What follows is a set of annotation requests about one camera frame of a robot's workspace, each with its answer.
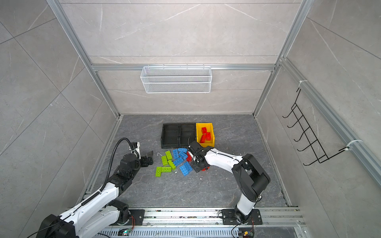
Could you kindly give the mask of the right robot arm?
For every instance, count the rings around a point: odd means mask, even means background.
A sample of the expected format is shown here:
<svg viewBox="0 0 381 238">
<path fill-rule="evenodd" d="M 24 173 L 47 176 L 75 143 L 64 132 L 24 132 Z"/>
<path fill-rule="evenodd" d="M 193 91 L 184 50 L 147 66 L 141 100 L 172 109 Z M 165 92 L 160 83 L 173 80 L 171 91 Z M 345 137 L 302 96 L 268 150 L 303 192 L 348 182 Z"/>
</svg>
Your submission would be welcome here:
<svg viewBox="0 0 381 238">
<path fill-rule="evenodd" d="M 241 191 L 241 197 L 233 210 L 225 210 L 222 217 L 233 220 L 233 223 L 245 224 L 253 217 L 256 204 L 261 200 L 262 193 L 271 182 L 270 176 L 251 154 L 244 156 L 231 155 L 214 147 L 202 147 L 194 141 L 189 146 L 195 172 L 217 166 L 231 172 Z"/>
</svg>

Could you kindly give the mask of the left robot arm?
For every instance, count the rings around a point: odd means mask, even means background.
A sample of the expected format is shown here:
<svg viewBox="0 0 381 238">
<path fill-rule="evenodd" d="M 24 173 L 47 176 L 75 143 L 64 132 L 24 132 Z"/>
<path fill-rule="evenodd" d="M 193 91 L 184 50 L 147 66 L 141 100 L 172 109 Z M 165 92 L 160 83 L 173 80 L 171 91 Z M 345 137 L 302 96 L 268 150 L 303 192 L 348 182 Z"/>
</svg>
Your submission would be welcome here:
<svg viewBox="0 0 381 238">
<path fill-rule="evenodd" d="M 37 232 L 38 238 L 92 238 L 109 225 L 125 225 L 135 218 L 129 206 L 117 198 L 132 184 L 141 167 L 153 164 L 153 151 L 142 158 L 126 154 L 105 186 L 61 215 L 46 217 Z"/>
</svg>

